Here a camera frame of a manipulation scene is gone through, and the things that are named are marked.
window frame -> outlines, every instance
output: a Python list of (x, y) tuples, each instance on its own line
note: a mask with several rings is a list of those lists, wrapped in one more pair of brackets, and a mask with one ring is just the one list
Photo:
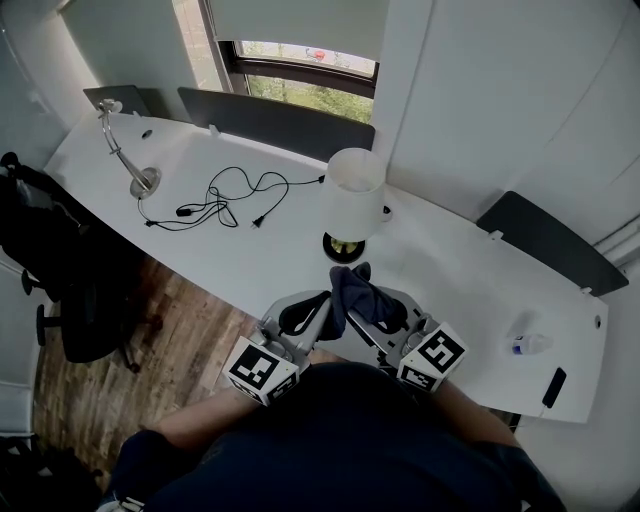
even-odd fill
[(326, 65), (307, 64), (299, 61), (281, 60), (274, 57), (246, 57), (238, 54), (239, 41), (218, 41), (218, 48), (227, 73), (257, 75), (294, 80), (373, 99), (378, 81), (380, 64), (376, 62), (373, 75), (368, 77)]

black power cord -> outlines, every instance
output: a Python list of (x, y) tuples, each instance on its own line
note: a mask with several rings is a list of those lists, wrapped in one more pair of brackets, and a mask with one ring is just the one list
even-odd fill
[[(251, 192), (249, 192), (248, 194), (244, 195), (244, 196), (240, 196), (240, 197), (227, 197), (224, 196), (220, 193), (220, 190), (218, 189), (218, 187), (214, 186), (214, 182), (225, 172), (230, 171), (232, 169), (236, 169), (238, 171), (240, 171), (243, 176), (244, 179), (247, 182), (247, 185), (249, 187), (249, 189), (251, 190)], [(268, 187), (265, 188), (260, 188), (260, 184), (262, 183), (262, 180), (265, 179), (265, 177), (269, 176), (269, 175), (274, 175), (277, 176), (279, 178), (282, 179), (281, 182), (279, 183), (274, 183), (272, 185), (269, 185)], [(209, 220), (211, 217), (213, 217), (214, 215), (218, 216), (218, 222), (220, 222), (220, 224), (222, 224), (223, 226), (227, 227), (227, 228), (237, 228), (238, 227), (238, 221), (236, 220), (235, 216), (233, 215), (233, 212), (231, 211), (231, 208), (229, 207), (229, 203), (231, 201), (239, 201), (241, 199), (246, 199), (248, 197), (251, 197), (253, 194), (255, 194), (256, 192), (266, 192), (267, 190), (270, 190), (274, 187), (281, 187), (281, 186), (285, 186), (285, 191), (284, 194), (282, 194), (282, 197), (280, 199), (278, 199), (278, 201), (276, 202), (276, 204), (274, 204), (271, 208), (269, 208), (265, 213), (263, 213), (262, 215), (260, 215), (260, 217), (258, 217), (256, 220), (254, 220), (251, 224), (253, 228), (259, 228), (262, 225), (262, 222), (264, 221), (265, 217), (267, 215), (269, 215), (273, 210), (276, 209), (276, 207), (284, 200), (285, 197), (287, 197), (287, 194), (289, 193), (289, 188), (293, 185), (311, 185), (312, 183), (323, 183), (324, 182), (324, 176), (320, 176), (319, 178), (315, 179), (315, 180), (311, 180), (311, 181), (302, 181), (302, 182), (292, 182), (287, 180), (287, 178), (285, 178), (282, 174), (280, 174), (279, 172), (275, 172), (275, 171), (268, 171), (265, 172), (264, 174), (262, 174), (260, 176), (260, 179), (258, 180), (258, 183), (256, 183), (255, 186), (253, 186), (251, 184), (251, 181), (249, 181), (249, 176), (247, 176), (247, 173), (244, 171), (244, 169), (242, 169), (241, 167), (238, 166), (230, 166), (230, 167), (225, 167), (224, 169), (222, 169), (220, 172), (218, 172), (209, 182), (209, 186), (207, 187), (207, 191), (205, 192), (205, 196), (204, 196), (204, 202), (203, 203), (187, 203), (187, 204), (183, 204), (182, 206), (180, 206), (177, 210), (176, 210), (176, 215), (178, 217), (189, 217), (191, 215), (193, 215), (194, 213), (201, 213), (201, 215), (193, 220), (193, 221), (180, 221), (180, 220), (152, 220), (149, 217), (147, 217), (147, 215), (144, 213), (144, 210), (142, 209), (142, 202), (140, 199), (138, 199), (138, 212), (140, 212), (140, 215), (142, 215), (142, 217), (145, 220), (145, 225), (151, 227), (151, 226), (158, 226), (159, 228), (162, 228), (166, 231), (186, 231), (188, 229), (193, 229), (195, 227), (198, 227), (199, 225), (203, 224), (204, 222), (206, 222), (207, 220)]]

wooden floor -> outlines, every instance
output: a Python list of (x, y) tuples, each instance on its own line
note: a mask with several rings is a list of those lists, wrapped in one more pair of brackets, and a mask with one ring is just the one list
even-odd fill
[(34, 397), (34, 431), (45, 446), (74, 448), (105, 487), (122, 443), (170, 411), (210, 396), (239, 335), (255, 320), (149, 258), (140, 295), (146, 313), (164, 327), (138, 326), (128, 347), (134, 375), (118, 352), (90, 364), (66, 361), (59, 330), (41, 350)]

lamp base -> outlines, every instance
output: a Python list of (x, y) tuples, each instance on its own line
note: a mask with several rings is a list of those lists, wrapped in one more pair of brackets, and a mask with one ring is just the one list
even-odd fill
[(341, 242), (331, 238), (328, 233), (322, 238), (322, 247), (330, 260), (336, 263), (352, 263), (364, 252), (365, 242)]
[(158, 169), (154, 169), (153, 167), (147, 167), (146, 169), (142, 169), (140, 172), (149, 180), (149, 183), (151, 183), (151, 190), (145, 190), (136, 180), (133, 180), (129, 187), (129, 192), (136, 199), (142, 200), (146, 199), (156, 191), (158, 185), (160, 185), (160, 178), (162, 175)]

black phone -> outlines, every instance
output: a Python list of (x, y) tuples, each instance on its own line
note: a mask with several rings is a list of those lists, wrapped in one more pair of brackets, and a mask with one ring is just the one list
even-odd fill
[(562, 385), (564, 384), (566, 378), (567, 374), (565, 373), (565, 371), (562, 368), (558, 368), (555, 375), (553, 376), (553, 379), (551, 379), (551, 384), (549, 384), (549, 388), (544, 394), (544, 398), (542, 399), (542, 403), (548, 409), (551, 409), (553, 407), (553, 404), (556, 403), (556, 399), (560, 394), (560, 390), (562, 389)]

